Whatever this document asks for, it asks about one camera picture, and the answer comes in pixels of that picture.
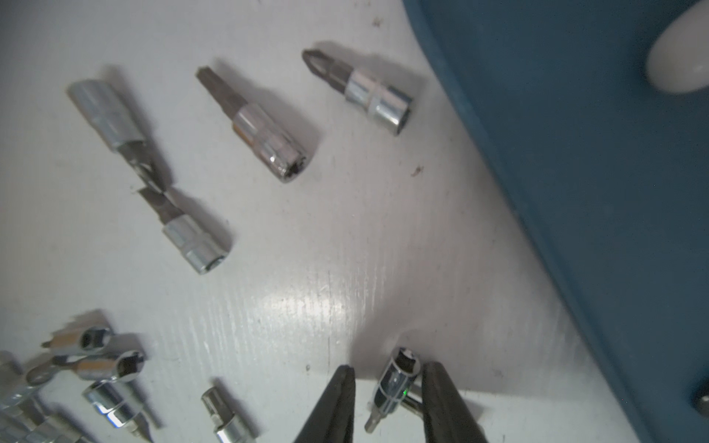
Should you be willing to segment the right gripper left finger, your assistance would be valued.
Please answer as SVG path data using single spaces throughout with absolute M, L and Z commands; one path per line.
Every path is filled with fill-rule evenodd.
M 355 369 L 350 365 L 340 365 L 295 438 L 295 443 L 352 443 L 355 401 Z

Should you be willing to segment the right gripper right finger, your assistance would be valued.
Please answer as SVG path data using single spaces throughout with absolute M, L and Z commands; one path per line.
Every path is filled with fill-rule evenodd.
M 442 363 L 423 365 L 421 389 L 427 443 L 487 443 Z

